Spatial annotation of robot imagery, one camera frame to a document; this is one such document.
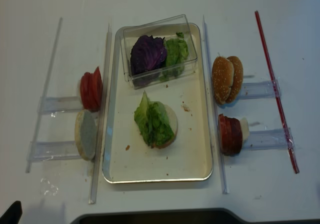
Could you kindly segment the tomato slice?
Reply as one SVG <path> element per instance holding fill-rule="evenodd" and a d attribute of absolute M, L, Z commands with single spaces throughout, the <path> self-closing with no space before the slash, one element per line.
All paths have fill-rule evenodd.
<path fill-rule="evenodd" d="M 102 90 L 103 90 L 103 83 L 100 73 L 100 68 L 97 67 L 92 75 L 92 90 L 93 95 L 96 101 L 97 109 L 101 107 L 101 99 L 102 99 Z"/>

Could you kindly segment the green lettuce on bun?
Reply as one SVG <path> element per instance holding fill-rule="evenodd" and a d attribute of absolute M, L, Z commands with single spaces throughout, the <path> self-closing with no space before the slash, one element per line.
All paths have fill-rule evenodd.
<path fill-rule="evenodd" d="M 134 121 L 140 134 L 149 147 L 161 146 L 173 136 L 165 106 L 160 101 L 151 101 L 143 92 L 139 106 L 134 111 Z"/>

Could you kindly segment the stack of tomato slices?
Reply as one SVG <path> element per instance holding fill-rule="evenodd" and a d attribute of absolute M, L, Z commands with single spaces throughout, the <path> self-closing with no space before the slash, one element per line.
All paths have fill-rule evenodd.
<path fill-rule="evenodd" d="M 80 81 L 80 97 L 84 109 L 91 112 L 97 111 L 95 99 L 91 95 L 91 73 L 85 72 Z"/>

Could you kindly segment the metal baking tray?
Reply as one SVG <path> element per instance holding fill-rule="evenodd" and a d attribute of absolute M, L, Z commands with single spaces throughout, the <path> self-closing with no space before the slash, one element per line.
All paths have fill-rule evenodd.
<path fill-rule="evenodd" d="M 210 74 L 201 58 L 191 74 L 134 89 L 125 80 L 123 29 L 115 34 L 102 174 L 111 184 L 203 181 L 212 173 L 215 141 Z M 165 148 L 147 146 L 134 121 L 143 93 L 168 105 L 178 130 Z"/>

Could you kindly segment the clear plastic container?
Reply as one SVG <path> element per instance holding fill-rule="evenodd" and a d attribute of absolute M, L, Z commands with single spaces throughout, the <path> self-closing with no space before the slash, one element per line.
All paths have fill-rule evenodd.
<path fill-rule="evenodd" d="M 147 35 L 153 36 L 154 38 L 164 38 L 165 40 L 169 40 L 176 38 L 176 33 L 179 32 L 184 34 L 184 40 L 187 43 L 189 51 L 189 55 L 184 62 L 176 66 L 169 67 L 163 67 L 163 62 L 159 69 L 132 76 L 130 65 L 131 50 L 139 37 Z M 124 79 L 134 89 L 141 89 L 158 83 L 168 82 L 170 80 L 192 75 L 196 72 L 201 47 L 200 32 L 198 26 L 190 23 L 186 15 L 181 14 L 139 26 L 125 27 L 120 34 Z M 163 71 L 168 71 L 179 66 L 184 66 L 184 71 L 177 78 L 170 76 L 167 81 L 160 80 Z"/>

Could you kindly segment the sesame bun front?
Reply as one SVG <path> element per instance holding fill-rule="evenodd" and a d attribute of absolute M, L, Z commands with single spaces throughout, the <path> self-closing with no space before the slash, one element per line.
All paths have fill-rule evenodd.
<path fill-rule="evenodd" d="M 223 105 L 231 93 L 234 82 L 232 62 L 223 56 L 218 56 L 213 62 L 211 77 L 215 101 Z"/>

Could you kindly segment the sesame bun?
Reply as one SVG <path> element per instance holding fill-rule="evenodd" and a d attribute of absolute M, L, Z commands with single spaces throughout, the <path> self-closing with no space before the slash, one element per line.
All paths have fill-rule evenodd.
<path fill-rule="evenodd" d="M 232 62 L 223 56 L 218 56 L 213 62 L 211 77 L 215 101 L 223 105 L 231 93 L 234 82 Z"/>
<path fill-rule="evenodd" d="M 229 104 L 236 99 L 236 97 L 241 91 L 244 72 L 243 72 L 243 64 L 237 56 L 229 56 L 227 59 L 233 64 L 233 68 L 234 68 L 233 84 L 231 86 L 229 97 L 226 100 L 226 103 Z"/>

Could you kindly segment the bun half left side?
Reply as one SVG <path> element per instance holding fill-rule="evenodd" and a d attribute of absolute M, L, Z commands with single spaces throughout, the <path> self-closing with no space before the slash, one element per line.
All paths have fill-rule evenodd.
<path fill-rule="evenodd" d="M 83 109 L 75 119 L 74 138 L 80 157 L 91 161 L 96 154 L 97 125 L 90 111 Z"/>

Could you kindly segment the sesame bun rear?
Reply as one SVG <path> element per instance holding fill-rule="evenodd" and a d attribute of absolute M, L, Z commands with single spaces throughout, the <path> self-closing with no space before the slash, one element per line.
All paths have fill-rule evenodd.
<path fill-rule="evenodd" d="M 229 56 L 227 59 L 233 64 L 233 68 L 234 68 L 233 84 L 231 86 L 229 97 L 226 100 L 226 103 L 229 104 L 236 99 L 236 97 L 241 91 L 244 72 L 243 72 L 243 64 L 237 56 Z"/>

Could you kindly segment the clear holder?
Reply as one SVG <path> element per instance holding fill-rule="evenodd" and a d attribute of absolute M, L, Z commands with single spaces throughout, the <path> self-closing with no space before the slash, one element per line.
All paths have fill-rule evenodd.
<path fill-rule="evenodd" d="M 287 150 L 294 148 L 294 140 L 290 128 L 251 131 L 241 150 Z"/>
<path fill-rule="evenodd" d="M 81 159 L 74 141 L 32 141 L 27 160 L 30 162 Z"/>
<path fill-rule="evenodd" d="M 277 80 L 243 83 L 237 95 L 239 100 L 280 98 L 281 90 Z"/>
<path fill-rule="evenodd" d="M 83 105 L 79 96 L 41 97 L 37 112 L 44 115 L 56 112 L 79 112 L 82 109 Z"/>

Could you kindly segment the black device bottom edge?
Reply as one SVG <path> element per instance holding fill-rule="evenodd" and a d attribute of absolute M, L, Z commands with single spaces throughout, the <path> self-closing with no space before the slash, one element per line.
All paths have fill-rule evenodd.
<path fill-rule="evenodd" d="M 256 219 L 226 208 L 86 213 L 72 224 L 318 224 L 319 218 Z"/>

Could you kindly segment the clear holder lower right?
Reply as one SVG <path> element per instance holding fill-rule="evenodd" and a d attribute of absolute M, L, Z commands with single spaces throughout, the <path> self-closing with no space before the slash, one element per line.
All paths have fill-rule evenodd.
<path fill-rule="evenodd" d="M 294 140 L 290 128 L 251 131 L 241 150 L 287 150 L 294 148 Z"/>

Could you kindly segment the clear holder lower left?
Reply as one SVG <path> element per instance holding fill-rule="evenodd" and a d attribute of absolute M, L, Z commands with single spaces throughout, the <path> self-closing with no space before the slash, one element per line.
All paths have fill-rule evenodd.
<path fill-rule="evenodd" d="M 74 141 L 32 141 L 27 160 L 30 162 L 81 159 Z"/>

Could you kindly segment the black object bottom left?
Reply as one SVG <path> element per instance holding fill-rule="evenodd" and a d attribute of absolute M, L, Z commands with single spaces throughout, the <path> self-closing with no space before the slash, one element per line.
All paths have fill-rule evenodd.
<path fill-rule="evenodd" d="M 18 224 L 22 214 L 22 203 L 17 200 L 0 217 L 0 224 Z"/>

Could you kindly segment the clear rail far left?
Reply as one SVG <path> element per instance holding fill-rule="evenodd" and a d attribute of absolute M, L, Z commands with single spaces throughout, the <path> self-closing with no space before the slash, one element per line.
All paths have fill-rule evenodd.
<path fill-rule="evenodd" d="M 57 31 L 56 31 L 56 35 L 55 35 L 55 39 L 54 39 L 54 43 L 53 43 L 53 48 L 52 48 L 50 60 L 49 60 L 49 66 L 48 66 L 48 70 L 47 70 L 47 74 L 46 74 L 46 79 L 45 79 L 45 83 L 44 83 L 44 86 L 43 86 L 42 95 L 40 97 L 40 104 L 38 106 L 36 125 L 35 125 L 35 129 L 34 129 L 32 141 L 30 142 L 30 149 L 29 149 L 29 153 L 28 153 L 28 156 L 27 156 L 27 165 L 26 165 L 26 168 L 25 168 L 25 173 L 26 174 L 30 173 L 31 168 L 32 168 L 33 161 L 32 161 L 30 156 L 32 155 L 33 151 L 35 150 L 36 141 L 37 141 L 37 138 L 38 138 L 38 135 L 39 135 L 40 124 L 41 124 L 41 119 L 42 119 L 41 111 L 44 108 L 44 104 L 45 104 L 45 101 L 46 101 L 46 98 L 47 98 L 47 92 L 48 92 L 48 88 L 49 88 L 49 84 L 50 84 L 53 65 L 54 65 L 54 62 L 55 62 L 55 57 L 56 57 L 57 47 L 58 47 L 58 44 L 59 44 L 62 25 L 63 25 L 63 18 L 60 17 L 59 21 L 58 21 Z"/>

